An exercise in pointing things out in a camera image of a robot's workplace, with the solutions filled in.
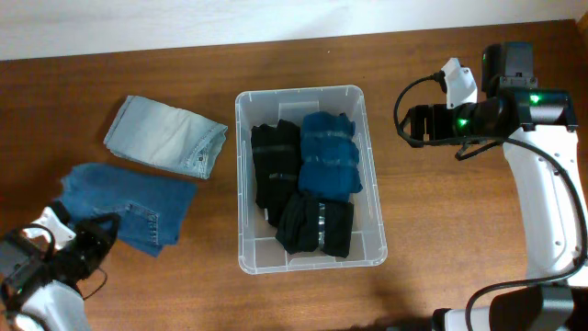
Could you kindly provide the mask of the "medium blue jeans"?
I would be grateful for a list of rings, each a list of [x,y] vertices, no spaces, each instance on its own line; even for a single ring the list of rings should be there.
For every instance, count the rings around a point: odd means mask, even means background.
[[[197,186],[185,180],[101,163],[76,165],[61,182],[59,201],[73,223],[116,213],[118,239],[152,257],[177,244],[197,193]]]

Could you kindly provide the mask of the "light blue jeans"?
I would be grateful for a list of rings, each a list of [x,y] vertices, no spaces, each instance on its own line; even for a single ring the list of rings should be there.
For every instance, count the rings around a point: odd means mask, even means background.
[[[165,171],[210,178],[228,127],[146,97],[128,96],[104,138],[114,155]]]

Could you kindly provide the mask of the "blue shirt bundle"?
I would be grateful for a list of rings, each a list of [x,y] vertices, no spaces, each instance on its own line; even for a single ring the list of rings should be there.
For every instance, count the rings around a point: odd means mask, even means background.
[[[348,202],[362,190],[356,125],[344,113],[318,111],[304,117],[300,133],[299,190],[321,199]]]

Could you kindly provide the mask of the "black shirt bundle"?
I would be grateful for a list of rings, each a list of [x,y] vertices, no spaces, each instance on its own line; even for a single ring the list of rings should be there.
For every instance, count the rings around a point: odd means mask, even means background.
[[[287,120],[280,120],[276,126],[254,126],[251,145],[256,180],[255,203],[267,211],[268,223],[278,227],[290,196],[298,190],[300,127]]]

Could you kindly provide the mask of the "dark green shirt bundle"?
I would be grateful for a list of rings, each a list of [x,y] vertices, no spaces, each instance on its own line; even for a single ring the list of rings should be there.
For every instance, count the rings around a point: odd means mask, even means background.
[[[322,251],[331,257],[350,253],[355,206],[294,193],[277,225],[276,239],[291,255]]]

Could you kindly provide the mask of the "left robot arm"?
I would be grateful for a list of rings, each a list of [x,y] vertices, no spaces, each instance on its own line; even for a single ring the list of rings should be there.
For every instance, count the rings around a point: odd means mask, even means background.
[[[118,237],[120,217],[108,213],[70,228],[51,208],[1,238],[1,303],[21,330],[89,330],[88,295],[78,283],[100,266]]]

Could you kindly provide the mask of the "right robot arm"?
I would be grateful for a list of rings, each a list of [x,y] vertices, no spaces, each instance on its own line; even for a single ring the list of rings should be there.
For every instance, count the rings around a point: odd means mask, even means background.
[[[482,78],[450,59],[431,75],[443,104],[395,115],[414,148],[454,145],[464,161],[501,147],[514,176],[526,236],[521,280],[486,286],[492,301],[438,309],[433,330],[584,330],[587,326],[587,205],[578,167],[578,121],[570,94],[543,89],[528,42],[488,46]]]

